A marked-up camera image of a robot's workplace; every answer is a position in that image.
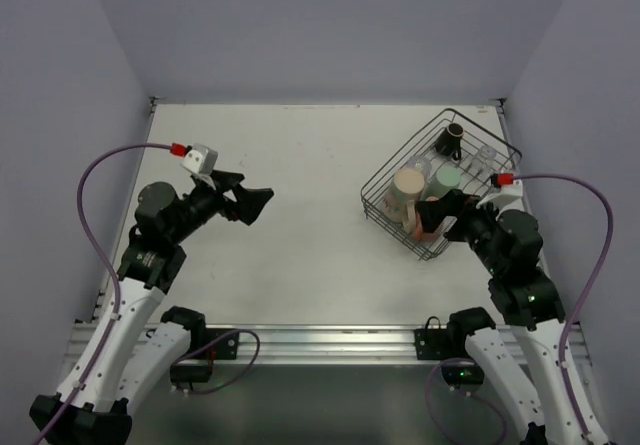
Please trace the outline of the mint green cup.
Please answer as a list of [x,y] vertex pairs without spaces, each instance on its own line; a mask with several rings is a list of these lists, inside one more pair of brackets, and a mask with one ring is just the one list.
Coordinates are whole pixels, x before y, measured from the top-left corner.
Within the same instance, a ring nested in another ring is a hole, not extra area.
[[451,165],[442,165],[434,173],[426,186],[423,198],[442,198],[452,189],[458,189],[461,182],[461,172]]

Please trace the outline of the beige floral mug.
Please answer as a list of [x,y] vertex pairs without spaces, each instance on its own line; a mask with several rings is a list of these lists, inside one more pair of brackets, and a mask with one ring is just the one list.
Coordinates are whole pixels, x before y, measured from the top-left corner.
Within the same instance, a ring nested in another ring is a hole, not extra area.
[[424,175],[414,168],[402,168],[398,170],[382,201],[384,215],[393,223],[401,223],[407,215],[407,204],[411,200],[417,200],[425,187]]

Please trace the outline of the small clear glass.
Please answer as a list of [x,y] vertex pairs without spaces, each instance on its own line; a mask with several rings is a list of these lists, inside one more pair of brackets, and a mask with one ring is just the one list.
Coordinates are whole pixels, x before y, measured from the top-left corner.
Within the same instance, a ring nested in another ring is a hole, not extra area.
[[484,145],[478,149],[473,156],[469,165],[469,173],[478,180],[485,180],[494,173],[494,164],[497,157],[497,151],[489,146]]

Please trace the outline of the black mug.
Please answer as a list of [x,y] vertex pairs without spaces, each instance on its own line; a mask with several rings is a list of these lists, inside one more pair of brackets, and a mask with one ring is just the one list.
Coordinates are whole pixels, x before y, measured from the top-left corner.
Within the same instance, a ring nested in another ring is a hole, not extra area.
[[460,161],[462,158],[461,142],[464,128],[458,123],[450,123],[437,137],[435,151],[442,157]]

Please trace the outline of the pink ceramic mug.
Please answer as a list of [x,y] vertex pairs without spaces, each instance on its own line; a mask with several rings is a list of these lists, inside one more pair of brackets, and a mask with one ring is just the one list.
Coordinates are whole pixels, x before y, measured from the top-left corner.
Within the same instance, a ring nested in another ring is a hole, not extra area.
[[440,237],[442,227],[438,227],[434,231],[425,231],[421,226],[417,226],[412,233],[412,237],[421,242],[433,242]]

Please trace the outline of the large clear plastic cup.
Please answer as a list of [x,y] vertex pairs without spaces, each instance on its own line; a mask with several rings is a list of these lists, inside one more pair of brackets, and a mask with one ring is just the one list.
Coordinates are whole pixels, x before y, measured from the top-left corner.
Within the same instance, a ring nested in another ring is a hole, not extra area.
[[429,180],[432,170],[431,161],[424,155],[413,155],[404,165],[407,169],[412,169],[420,172],[425,181]]

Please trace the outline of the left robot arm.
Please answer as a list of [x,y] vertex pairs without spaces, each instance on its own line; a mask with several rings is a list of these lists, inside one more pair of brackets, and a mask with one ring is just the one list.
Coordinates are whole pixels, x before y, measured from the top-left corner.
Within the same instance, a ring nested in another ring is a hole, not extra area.
[[144,345],[138,340],[186,260],[182,242],[216,215],[253,224],[273,198],[270,188],[246,189],[239,173],[195,177],[188,194],[154,182],[138,196],[135,224],[115,273],[110,310],[82,355],[50,396],[34,400],[30,417],[50,444],[123,444],[146,396],[182,358],[213,347],[205,317],[173,307]]

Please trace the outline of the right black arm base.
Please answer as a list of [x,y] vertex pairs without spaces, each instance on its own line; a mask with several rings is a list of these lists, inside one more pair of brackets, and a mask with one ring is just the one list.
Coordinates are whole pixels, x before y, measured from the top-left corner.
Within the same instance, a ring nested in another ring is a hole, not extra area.
[[[496,324],[481,307],[455,312],[450,315],[445,325],[438,317],[431,316],[422,327],[413,331],[416,358],[440,362],[452,358],[469,359],[464,348],[465,340],[484,328],[495,329]],[[455,390],[469,391],[477,390],[485,378],[478,365],[463,362],[445,364],[440,375],[445,383]]]

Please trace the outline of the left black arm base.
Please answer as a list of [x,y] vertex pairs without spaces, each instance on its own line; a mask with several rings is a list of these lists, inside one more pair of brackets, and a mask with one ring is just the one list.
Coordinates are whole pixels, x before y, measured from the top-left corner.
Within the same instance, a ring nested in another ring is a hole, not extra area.
[[[227,329],[223,328],[208,328],[204,314],[179,306],[173,306],[165,311],[160,322],[178,324],[189,332],[190,342],[187,353],[208,345],[227,332]],[[238,343],[239,334],[234,333],[196,355],[194,360],[197,361],[197,364],[189,365],[186,362],[181,362],[178,365],[172,365],[169,369],[171,384],[193,392],[195,384],[205,384],[211,379],[216,360],[235,360],[237,358]]]

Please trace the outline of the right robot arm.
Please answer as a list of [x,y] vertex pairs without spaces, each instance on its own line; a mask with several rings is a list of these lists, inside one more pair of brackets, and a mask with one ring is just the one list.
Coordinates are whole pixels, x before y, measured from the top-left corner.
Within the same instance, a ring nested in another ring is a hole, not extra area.
[[451,344],[473,360],[502,400],[523,444],[607,444],[579,382],[568,342],[570,320],[553,281],[539,265],[543,239],[537,220],[502,209],[511,196],[480,198],[460,190],[418,201],[424,232],[454,220],[444,236],[464,242],[490,274],[491,300],[516,339],[526,364],[506,351],[500,332],[481,307],[452,314]]

